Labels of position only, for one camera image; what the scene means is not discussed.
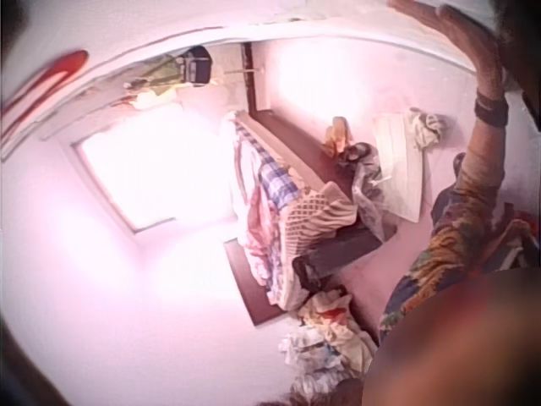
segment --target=blurred object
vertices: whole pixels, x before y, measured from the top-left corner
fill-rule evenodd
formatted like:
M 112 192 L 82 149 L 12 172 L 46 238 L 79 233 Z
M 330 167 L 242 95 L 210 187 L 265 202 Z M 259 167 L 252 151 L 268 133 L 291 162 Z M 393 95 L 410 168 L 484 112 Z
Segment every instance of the blurred object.
M 2 2 L 2 57 L 0 62 L 8 56 L 11 47 L 17 41 L 20 33 L 25 30 L 28 21 L 27 13 L 20 0 Z
M 505 70 L 523 90 L 522 99 L 541 131 L 541 2 L 491 0 L 496 13 L 500 57 Z
M 438 144 L 447 128 L 445 122 L 435 114 L 427 114 L 416 107 L 406 113 L 407 124 L 415 134 L 415 143 L 419 150 Z
M 458 283 L 406 315 L 378 349 L 363 406 L 541 404 L 541 269 Z
M 353 319 L 349 311 L 351 300 L 351 294 L 340 297 L 338 290 L 319 292 L 306 302 L 298 315 L 305 323 L 317 328 L 352 369 L 364 373 L 370 367 L 377 347 Z
M 323 149 L 328 156 L 334 158 L 338 154 L 343 153 L 348 145 L 349 133 L 347 121 L 344 117 L 334 117 L 332 119 L 332 126 L 326 131 Z

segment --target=white cloth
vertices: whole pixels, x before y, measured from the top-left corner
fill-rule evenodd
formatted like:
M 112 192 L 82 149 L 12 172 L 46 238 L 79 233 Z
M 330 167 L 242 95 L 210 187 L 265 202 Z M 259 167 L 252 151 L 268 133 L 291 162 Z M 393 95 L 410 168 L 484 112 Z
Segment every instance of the white cloth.
M 406 113 L 410 131 L 415 134 L 415 143 L 419 150 L 438 144 L 446 130 L 445 122 L 435 114 L 427 114 L 412 107 Z
M 365 373 L 377 347 L 353 319 L 349 311 L 351 300 L 350 294 L 340 297 L 336 290 L 319 292 L 306 302 L 298 315 L 317 328 L 326 342 L 347 359 L 352 369 Z

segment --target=wall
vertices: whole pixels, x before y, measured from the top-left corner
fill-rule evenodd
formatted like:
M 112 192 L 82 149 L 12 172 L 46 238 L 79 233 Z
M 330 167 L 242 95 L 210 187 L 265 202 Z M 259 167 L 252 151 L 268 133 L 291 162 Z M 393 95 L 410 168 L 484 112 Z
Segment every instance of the wall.
M 322 142 L 332 118 L 347 119 L 353 140 L 375 145 L 372 118 L 417 107 L 444 117 L 442 142 L 426 151 L 424 199 L 454 182 L 452 159 L 465 151 L 475 116 L 477 82 L 467 69 L 423 52 L 370 41 L 311 38 L 254 44 L 258 108 L 273 108 Z M 518 92 L 508 93 L 503 193 L 521 210 L 539 210 L 538 131 Z
M 2 207 L 2 312 L 15 339 L 69 402 L 129 404 L 144 370 L 139 248 L 54 142 L 29 140 L 3 167 Z
M 217 77 L 241 68 L 238 44 L 211 53 Z M 213 133 L 246 104 L 242 75 L 223 79 L 179 92 Z M 130 237 L 66 155 L 85 122 L 70 132 L 33 134 L 3 166 L 2 313 L 30 359 L 76 406 L 242 406 L 285 392 L 293 371 L 277 346 L 291 322 L 253 327 L 221 246 L 231 232 Z M 201 151 L 201 164 L 215 162 Z
M 387 0 L 226 0 L 218 5 L 212 0 L 189 0 L 182 7 L 173 0 L 25 3 L 29 26 L 3 66 L 3 101 L 64 53 L 84 49 L 90 59 L 80 74 L 21 125 L 20 131 L 36 118 L 42 120 L 54 105 L 73 96 L 89 80 L 128 63 L 201 43 L 300 36 L 365 38 L 420 49 L 472 68 L 446 38 L 387 8 Z M 430 3 L 440 4 L 443 0 Z M 446 3 L 460 7 L 486 25 L 494 23 L 489 0 Z

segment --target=clothing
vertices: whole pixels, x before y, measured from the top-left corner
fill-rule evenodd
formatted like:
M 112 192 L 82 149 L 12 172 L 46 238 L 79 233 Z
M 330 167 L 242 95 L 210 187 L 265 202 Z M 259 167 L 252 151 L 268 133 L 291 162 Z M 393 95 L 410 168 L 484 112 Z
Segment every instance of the clothing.
M 415 143 L 419 150 L 438 144 L 447 129 L 445 122 L 435 114 L 427 114 L 412 107 L 405 114 L 407 124 L 415 135 Z
M 260 181 L 261 155 L 231 117 L 224 119 L 221 135 L 232 146 L 232 202 L 241 232 L 238 242 L 244 247 L 255 280 L 269 287 L 273 272 L 281 271 L 278 210 Z
M 481 135 L 505 137 L 504 134 Z M 499 150 L 501 139 L 492 141 L 494 149 Z M 475 147 L 472 148 L 472 143 L 468 147 L 459 178 L 454 188 L 446 192 L 449 202 L 434 227 L 429 247 L 398 283 L 385 307 L 380 343 L 400 319 L 426 299 L 453 284 L 493 271 L 484 265 L 499 249 L 516 244 L 516 239 L 534 240 L 530 225 L 522 220 L 511 222 L 498 239 L 490 240 L 492 212 L 504 178 L 503 157 L 501 162 L 494 161 L 490 156 L 495 151 L 489 148 L 483 154 L 477 144 Z
M 306 302 L 298 315 L 345 357 L 349 367 L 363 374 L 370 367 L 376 346 L 353 319 L 349 311 L 351 300 L 351 294 L 340 297 L 337 290 L 320 292 Z
M 321 290 L 320 280 L 339 272 L 344 266 L 377 250 L 381 241 L 362 223 L 344 227 L 333 239 L 323 239 L 308 247 L 293 261 L 303 288 Z
M 292 202 L 280 212 L 281 263 L 283 272 L 273 281 L 276 303 L 284 310 L 295 310 L 308 297 L 302 289 L 292 262 L 313 243 L 332 236 L 338 228 L 357 219 L 357 207 L 337 184 L 329 182 L 320 192 Z
M 258 177 L 269 199 L 276 209 L 281 210 L 299 197 L 299 190 L 291 177 L 274 158 L 240 123 L 235 123 L 235 130 L 240 137 L 248 141 L 260 156 Z

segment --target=bright window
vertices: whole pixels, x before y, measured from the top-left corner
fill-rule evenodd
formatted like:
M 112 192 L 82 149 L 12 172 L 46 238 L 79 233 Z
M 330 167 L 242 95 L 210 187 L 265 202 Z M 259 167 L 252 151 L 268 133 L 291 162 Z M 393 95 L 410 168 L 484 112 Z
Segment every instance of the bright window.
M 92 135 L 77 150 L 135 231 L 175 218 L 196 228 L 232 212 L 216 134 L 169 104 Z

